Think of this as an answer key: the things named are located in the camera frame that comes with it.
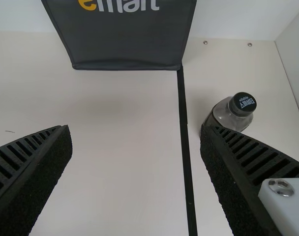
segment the black ribbed plastic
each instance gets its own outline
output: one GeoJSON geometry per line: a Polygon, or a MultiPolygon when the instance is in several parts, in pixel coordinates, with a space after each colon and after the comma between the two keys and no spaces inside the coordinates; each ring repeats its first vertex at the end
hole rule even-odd
{"type": "Polygon", "coordinates": [[[257,192],[267,178],[299,177],[299,162],[293,158],[239,132],[224,127],[213,130],[257,192]]]}
{"type": "Polygon", "coordinates": [[[201,128],[201,157],[235,236],[281,236],[258,193],[267,178],[299,177],[299,162],[239,132],[201,128]]]}
{"type": "Polygon", "coordinates": [[[61,126],[30,134],[0,147],[0,197],[61,126]]]}
{"type": "Polygon", "coordinates": [[[67,125],[0,147],[0,236],[27,236],[72,156],[67,125]]]}

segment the metal screw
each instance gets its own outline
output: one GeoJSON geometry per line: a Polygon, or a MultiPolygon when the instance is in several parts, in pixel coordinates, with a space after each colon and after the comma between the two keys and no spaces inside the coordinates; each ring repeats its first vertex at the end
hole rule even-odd
{"type": "Polygon", "coordinates": [[[290,183],[280,178],[271,179],[269,181],[269,188],[274,193],[284,197],[290,197],[294,194],[294,188],[290,183]]]}

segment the dark gray bag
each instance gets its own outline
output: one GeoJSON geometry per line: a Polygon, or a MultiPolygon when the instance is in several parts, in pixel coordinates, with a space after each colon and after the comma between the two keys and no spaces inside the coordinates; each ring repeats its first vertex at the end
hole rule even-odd
{"type": "Polygon", "coordinates": [[[79,70],[178,70],[196,0],[42,0],[79,70]]]}

